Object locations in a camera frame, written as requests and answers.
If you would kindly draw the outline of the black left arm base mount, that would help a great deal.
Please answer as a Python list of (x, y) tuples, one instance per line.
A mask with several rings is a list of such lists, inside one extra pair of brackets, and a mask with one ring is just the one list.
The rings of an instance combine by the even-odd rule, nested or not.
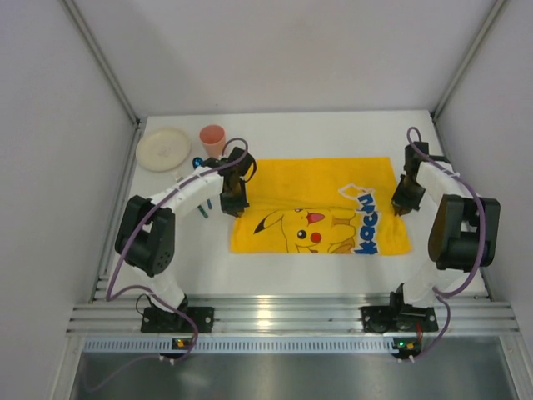
[[(188, 307), (186, 315), (195, 323), (199, 333), (210, 333), (214, 323), (214, 307)], [(174, 312), (159, 307), (145, 307), (142, 314), (142, 333), (193, 333), (193, 326)]]

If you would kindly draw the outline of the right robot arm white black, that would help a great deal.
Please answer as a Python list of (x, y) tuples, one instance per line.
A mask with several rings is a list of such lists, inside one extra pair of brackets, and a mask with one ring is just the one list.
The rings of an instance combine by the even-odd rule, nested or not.
[(427, 317), (437, 298), (453, 296), (449, 286), (461, 275), (464, 289), (479, 268), (492, 263), (501, 213), (498, 200), (479, 196), (447, 158), (430, 155), (427, 142), (413, 142), (405, 147), (404, 173), (391, 199), (394, 213), (418, 211), (426, 194), (438, 206), (429, 260), (390, 296), (398, 317), (412, 320)]

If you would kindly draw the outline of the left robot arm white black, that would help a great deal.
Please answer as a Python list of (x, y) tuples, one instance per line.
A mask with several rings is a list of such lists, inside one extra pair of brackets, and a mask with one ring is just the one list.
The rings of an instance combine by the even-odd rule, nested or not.
[(235, 147), (227, 157), (201, 162), (191, 174), (155, 195), (131, 197), (114, 244), (118, 260), (106, 300), (140, 289), (157, 308), (180, 311), (187, 295), (167, 271), (175, 254), (177, 221), (214, 197), (219, 197), (223, 213), (239, 218), (249, 207), (246, 175), (256, 171), (257, 162), (247, 148)]

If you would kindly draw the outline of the pink plastic cup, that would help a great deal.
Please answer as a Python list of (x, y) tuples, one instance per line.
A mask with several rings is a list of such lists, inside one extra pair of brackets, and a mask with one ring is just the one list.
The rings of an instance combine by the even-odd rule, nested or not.
[(199, 132), (199, 139), (209, 157), (219, 158), (226, 144), (226, 133), (220, 125), (207, 125)]

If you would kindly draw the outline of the yellow Pikachu placemat cloth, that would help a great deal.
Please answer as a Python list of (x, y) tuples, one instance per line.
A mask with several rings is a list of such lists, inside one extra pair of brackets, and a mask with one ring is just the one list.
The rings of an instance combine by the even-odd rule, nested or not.
[(412, 250), (388, 157), (266, 159), (246, 185), (234, 253), (395, 256)]

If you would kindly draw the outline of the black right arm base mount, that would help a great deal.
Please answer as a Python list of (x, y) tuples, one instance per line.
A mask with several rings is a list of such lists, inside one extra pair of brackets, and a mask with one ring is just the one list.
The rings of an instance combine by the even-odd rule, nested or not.
[(400, 288), (391, 292), (387, 305), (361, 308), (363, 331), (366, 333), (424, 333), (438, 331), (438, 322), (433, 307), (418, 308), (404, 301)]

